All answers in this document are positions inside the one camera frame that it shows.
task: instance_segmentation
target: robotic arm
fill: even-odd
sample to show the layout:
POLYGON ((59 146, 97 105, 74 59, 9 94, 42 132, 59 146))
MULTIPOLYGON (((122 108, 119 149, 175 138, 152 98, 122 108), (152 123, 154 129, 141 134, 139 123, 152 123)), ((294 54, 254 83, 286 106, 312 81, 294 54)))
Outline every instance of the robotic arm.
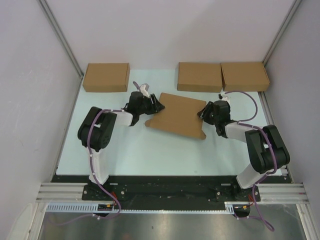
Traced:
MULTIPOLYGON (((239 189, 251 188, 267 172, 274 169, 270 149, 265 146, 265 139, 259 130, 231 120, 229 99, 220 94, 219 98, 220 100, 215 102, 209 101, 197 115, 204 122, 214 125, 218 136, 236 139, 247 144, 250 164, 236 176, 236 181, 239 189)), ((276 126, 268 125, 262 130, 271 143, 277 169, 287 165, 290 162, 290 156, 276 126)))
MULTIPOLYGON (((102 111, 101 108, 93 106, 86 115, 81 127, 78 130, 77 137, 81 140, 82 145, 88 149, 88 135, 90 127, 94 122, 94 127, 90 137, 90 147, 92 148, 92 164, 95 171, 95 177, 100 184, 104 184, 108 177, 108 161, 105 156, 105 148, 110 142, 112 132, 115 126, 134 126, 140 118, 140 115, 152 115, 165 109, 154 94, 149 94, 148 84, 139 86, 134 82, 138 91, 133 91, 130 95, 129 102, 121 110, 105 109, 104 112, 96 119, 102 111)), ((96 183, 93 174, 89 179, 96 183)))

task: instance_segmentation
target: metal frame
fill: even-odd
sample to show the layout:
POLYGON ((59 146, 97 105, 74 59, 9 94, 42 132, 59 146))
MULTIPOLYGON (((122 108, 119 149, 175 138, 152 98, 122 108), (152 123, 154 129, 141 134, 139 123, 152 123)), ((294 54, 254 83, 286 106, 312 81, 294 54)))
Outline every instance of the metal frame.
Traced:
MULTIPOLYGON (((83 77, 84 73, 82 72, 63 32, 61 31, 52 11, 50 10, 46 0, 37 0, 43 9, 44 14, 46 15, 50 25, 52 26, 53 31, 58 37, 63 49, 70 58, 75 70, 79 76, 83 77)), ((292 20, 294 14, 296 13, 299 5, 302 0, 295 0, 289 10, 285 20, 283 21, 279 31, 277 32, 268 52, 266 53, 263 64, 266 65, 273 51, 275 50, 279 40, 281 39, 283 33, 287 29, 290 21, 292 20)), ((267 98, 264 92, 259 93, 260 100, 262 103, 262 108, 264 111, 265 118, 268 124, 272 124, 273 118, 271 111, 268 106, 267 98)), ((284 174, 287 174, 286 169, 282 169, 284 174)), ((36 240, 39 237, 41 230, 41 225, 44 219, 45 211, 47 206, 84 206, 101 203, 94 201, 82 201, 83 188, 86 183, 43 183, 40 187, 36 204, 37 210, 34 216, 33 224, 30 229, 29 240, 36 240)), ((319 239, 319 230, 315 225, 315 220, 310 208, 308 197, 306 195, 305 188, 303 184, 259 184, 259 191, 261 197, 261 204, 296 204, 303 229, 305 231, 306 237, 308 240, 319 239)), ((230 207, 231 204, 248 204, 248 202, 225 202, 226 210, 230 207)), ((162 211, 132 211, 132 213, 166 213, 162 211)))

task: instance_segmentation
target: reflective floor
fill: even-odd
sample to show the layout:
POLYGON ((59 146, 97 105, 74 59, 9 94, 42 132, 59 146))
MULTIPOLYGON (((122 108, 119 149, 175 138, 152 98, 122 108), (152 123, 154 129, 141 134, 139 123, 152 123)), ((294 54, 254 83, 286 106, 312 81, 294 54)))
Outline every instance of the reflective floor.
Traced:
POLYGON ((83 213, 46 213, 39 240, 305 240, 295 205, 260 206, 274 227, 270 232, 261 221, 236 220, 229 214, 121 214, 115 219, 85 217, 55 226, 83 213))

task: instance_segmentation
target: cardboard box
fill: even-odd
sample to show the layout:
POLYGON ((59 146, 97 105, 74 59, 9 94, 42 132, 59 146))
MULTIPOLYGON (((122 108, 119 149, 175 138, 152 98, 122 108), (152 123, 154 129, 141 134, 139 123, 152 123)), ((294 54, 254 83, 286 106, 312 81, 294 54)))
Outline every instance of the cardboard box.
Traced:
POLYGON ((262 62, 221 63, 225 91, 263 92, 270 85, 262 62))
POLYGON ((89 63, 83 88, 94 93, 126 92, 129 75, 129 63, 89 63))
POLYGON ((165 109, 145 122, 150 128, 163 130, 187 137, 206 139, 202 131, 203 121, 197 116, 206 102, 193 98, 161 93, 160 103, 165 109))
POLYGON ((216 63, 180 62, 178 91, 220 93, 221 66, 216 63))

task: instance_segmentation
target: closed cardboard box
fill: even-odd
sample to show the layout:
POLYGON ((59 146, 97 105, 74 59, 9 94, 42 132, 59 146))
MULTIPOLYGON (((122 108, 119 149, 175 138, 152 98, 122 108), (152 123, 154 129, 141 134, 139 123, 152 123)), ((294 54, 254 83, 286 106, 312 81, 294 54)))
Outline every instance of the closed cardboard box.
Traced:
POLYGON ((221 66, 216 63, 180 62, 178 91, 220 93, 221 66))
POLYGON ((145 126, 187 137, 206 139, 202 131, 203 121, 197 116, 206 102, 198 99, 161 93, 159 102, 165 109, 153 115, 145 126))
POLYGON ((224 91, 263 92, 270 85, 262 62, 221 63, 224 91))
POLYGON ((129 63, 89 63, 83 88, 94 93, 126 92, 129 75, 129 63))

